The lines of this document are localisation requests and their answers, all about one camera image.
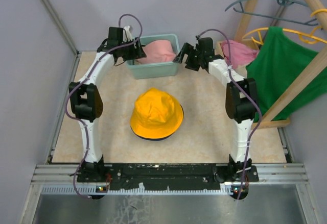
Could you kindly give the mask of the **blue bucket hat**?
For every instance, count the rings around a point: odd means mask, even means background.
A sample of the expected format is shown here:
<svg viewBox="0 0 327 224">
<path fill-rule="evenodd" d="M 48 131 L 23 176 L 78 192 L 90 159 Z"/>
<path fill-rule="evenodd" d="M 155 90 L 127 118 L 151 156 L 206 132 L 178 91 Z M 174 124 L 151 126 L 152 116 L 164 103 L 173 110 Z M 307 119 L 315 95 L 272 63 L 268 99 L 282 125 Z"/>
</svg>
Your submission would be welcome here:
<svg viewBox="0 0 327 224">
<path fill-rule="evenodd" d="M 132 132 L 139 138 L 150 141 L 161 141 L 172 136 L 181 126 L 184 110 L 181 104 L 171 111 L 146 112 L 142 114 L 135 108 L 130 118 Z"/>
</svg>

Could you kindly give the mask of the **wooden clothes rack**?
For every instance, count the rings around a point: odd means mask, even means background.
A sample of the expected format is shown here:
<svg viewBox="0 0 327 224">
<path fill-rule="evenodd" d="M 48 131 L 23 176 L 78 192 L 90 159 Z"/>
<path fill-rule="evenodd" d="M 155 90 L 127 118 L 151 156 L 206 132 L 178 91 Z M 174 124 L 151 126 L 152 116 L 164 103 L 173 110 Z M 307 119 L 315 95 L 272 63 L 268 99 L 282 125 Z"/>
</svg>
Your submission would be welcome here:
<svg viewBox="0 0 327 224">
<path fill-rule="evenodd" d="M 288 38 L 284 28 L 265 28 L 256 58 L 246 66 L 256 82 L 259 112 L 254 124 L 287 119 L 326 94 L 326 50 L 316 52 Z"/>
</svg>

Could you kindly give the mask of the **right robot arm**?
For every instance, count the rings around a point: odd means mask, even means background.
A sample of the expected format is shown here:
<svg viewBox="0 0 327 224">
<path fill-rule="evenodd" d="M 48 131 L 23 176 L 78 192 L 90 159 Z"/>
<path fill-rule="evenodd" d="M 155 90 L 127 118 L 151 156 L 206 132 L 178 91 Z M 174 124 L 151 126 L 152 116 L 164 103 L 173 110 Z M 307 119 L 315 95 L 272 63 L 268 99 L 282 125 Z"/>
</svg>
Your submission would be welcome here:
<svg viewBox="0 0 327 224">
<path fill-rule="evenodd" d="M 173 62 L 181 64 L 184 60 L 185 67 L 193 71 L 202 68 L 226 88 L 225 110 L 235 133 L 228 164 L 214 170 L 214 179 L 219 183 L 240 181 L 252 168 L 249 144 L 259 103 L 256 82 L 238 74 L 224 57 L 216 55 L 211 38 L 197 38 L 197 41 L 194 46 L 184 43 Z"/>
</svg>

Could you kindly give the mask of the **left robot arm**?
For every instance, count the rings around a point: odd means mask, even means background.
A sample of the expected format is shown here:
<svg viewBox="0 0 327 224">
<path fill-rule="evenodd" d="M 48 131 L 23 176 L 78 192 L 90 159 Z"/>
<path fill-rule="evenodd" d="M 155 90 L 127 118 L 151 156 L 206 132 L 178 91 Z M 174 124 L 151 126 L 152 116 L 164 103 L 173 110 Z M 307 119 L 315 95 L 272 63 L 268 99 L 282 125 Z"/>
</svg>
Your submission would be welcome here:
<svg viewBox="0 0 327 224">
<path fill-rule="evenodd" d="M 77 170 L 78 182 L 100 182 L 106 178 L 99 140 L 99 119 L 104 105 L 98 87 L 119 58 L 124 61 L 146 56 L 139 38 L 133 38 L 131 27 L 110 27 L 108 37 L 97 49 L 95 59 L 85 75 L 68 86 L 66 114 L 78 122 L 83 142 L 83 159 Z"/>
</svg>

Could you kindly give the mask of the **yellow bucket hat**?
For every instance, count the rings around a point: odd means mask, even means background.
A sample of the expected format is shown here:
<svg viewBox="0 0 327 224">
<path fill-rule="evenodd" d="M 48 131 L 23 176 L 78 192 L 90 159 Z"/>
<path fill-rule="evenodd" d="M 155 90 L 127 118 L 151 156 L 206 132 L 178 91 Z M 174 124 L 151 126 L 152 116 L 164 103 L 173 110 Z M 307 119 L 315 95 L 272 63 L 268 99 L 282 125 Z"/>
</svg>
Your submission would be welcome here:
<svg viewBox="0 0 327 224">
<path fill-rule="evenodd" d="M 150 88 L 136 99 L 130 127 L 142 139 L 160 141 L 173 135 L 181 126 L 183 118 L 183 108 L 174 96 Z"/>
</svg>

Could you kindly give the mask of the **pink cloth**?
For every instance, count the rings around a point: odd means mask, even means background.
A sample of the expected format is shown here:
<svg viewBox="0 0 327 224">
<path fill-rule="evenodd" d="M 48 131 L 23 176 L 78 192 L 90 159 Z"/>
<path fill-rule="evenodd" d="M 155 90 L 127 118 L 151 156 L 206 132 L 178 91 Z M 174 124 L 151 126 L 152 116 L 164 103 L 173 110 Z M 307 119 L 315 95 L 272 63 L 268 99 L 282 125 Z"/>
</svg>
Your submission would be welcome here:
<svg viewBox="0 0 327 224">
<path fill-rule="evenodd" d="M 168 40 L 155 40 L 143 47 L 145 58 L 136 59 L 140 64 L 172 62 L 176 54 Z"/>
</svg>

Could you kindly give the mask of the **teal plastic bin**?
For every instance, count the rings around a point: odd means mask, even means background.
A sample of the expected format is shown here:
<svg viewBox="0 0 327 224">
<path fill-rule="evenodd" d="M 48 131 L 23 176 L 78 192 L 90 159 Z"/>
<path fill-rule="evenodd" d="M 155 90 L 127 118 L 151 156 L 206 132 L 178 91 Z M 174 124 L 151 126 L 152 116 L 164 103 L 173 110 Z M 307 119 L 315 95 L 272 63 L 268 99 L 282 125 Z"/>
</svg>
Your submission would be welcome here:
<svg viewBox="0 0 327 224">
<path fill-rule="evenodd" d="M 180 51 L 177 35 L 161 34 L 141 37 L 141 44 L 145 45 L 155 40 L 168 40 L 171 42 L 174 53 L 177 55 Z M 140 64 L 136 60 L 128 60 L 126 66 L 131 71 L 135 79 L 147 79 L 157 77 L 174 76 L 178 71 L 178 64 L 172 62 Z"/>
</svg>

